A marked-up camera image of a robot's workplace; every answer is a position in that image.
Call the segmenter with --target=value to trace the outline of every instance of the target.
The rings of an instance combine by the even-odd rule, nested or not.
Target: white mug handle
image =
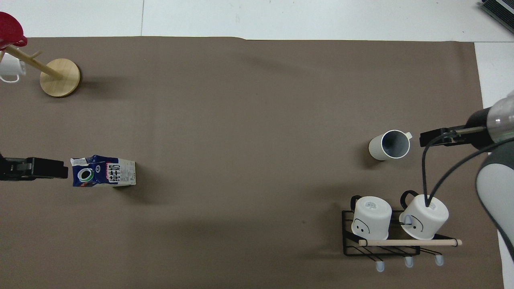
[[[7,82],[7,83],[17,83],[18,81],[20,81],[20,75],[16,75],[16,80],[5,80],[1,75],[0,75],[0,79],[2,79],[2,81]]]

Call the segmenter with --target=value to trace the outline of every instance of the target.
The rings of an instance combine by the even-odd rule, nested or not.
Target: red mug
[[[0,50],[9,45],[22,47],[27,45],[27,38],[23,36],[23,28],[11,15],[0,12]]]

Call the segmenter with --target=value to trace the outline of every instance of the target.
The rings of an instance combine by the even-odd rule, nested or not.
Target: round wooden base
[[[39,83],[46,94],[54,97],[67,96],[79,85],[80,70],[73,61],[59,58],[50,61],[47,66],[60,73],[63,78],[56,79],[46,73],[41,73]]]

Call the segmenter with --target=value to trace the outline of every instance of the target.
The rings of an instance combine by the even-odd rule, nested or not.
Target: white floor
[[[514,90],[514,34],[478,0],[2,0],[27,37],[230,36],[475,42],[484,107]],[[500,240],[505,288],[514,264]]]

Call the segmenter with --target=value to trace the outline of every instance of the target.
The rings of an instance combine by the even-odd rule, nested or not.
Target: blue and white carton
[[[74,187],[118,187],[136,184],[135,161],[100,155],[72,158],[70,161]]]

